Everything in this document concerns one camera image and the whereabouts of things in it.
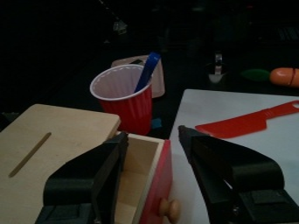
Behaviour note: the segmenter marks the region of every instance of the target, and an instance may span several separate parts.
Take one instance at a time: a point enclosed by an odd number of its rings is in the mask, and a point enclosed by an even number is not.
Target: blue handle
[[[135,87],[135,92],[142,90],[146,85],[149,84],[149,81],[151,80],[153,73],[155,70],[155,67],[158,65],[159,59],[162,58],[161,54],[157,52],[151,52],[149,55],[149,58],[145,63],[145,70],[142,72],[137,87]]]

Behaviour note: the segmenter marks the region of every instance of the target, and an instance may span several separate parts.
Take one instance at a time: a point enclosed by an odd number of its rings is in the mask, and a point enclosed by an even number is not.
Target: red plastic cup
[[[121,117],[119,130],[138,135],[147,135],[153,121],[151,83],[135,93],[143,69],[141,65],[111,67],[90,84],[104,111]]]

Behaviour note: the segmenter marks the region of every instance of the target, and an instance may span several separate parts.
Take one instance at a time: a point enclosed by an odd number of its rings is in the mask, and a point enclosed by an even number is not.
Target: white table
[[[202,191],[179,143],[179,125],[194,128],[198,124],[242,116],[293,100],[299,100],[299,96],[185,91],[171,134],[174,182],[170,198],[182,202],[179,223],[210,223]],[[267,120],[266,130],[226,140],[262,152],[279,163],[285,189],[299,204],[299,113]]]

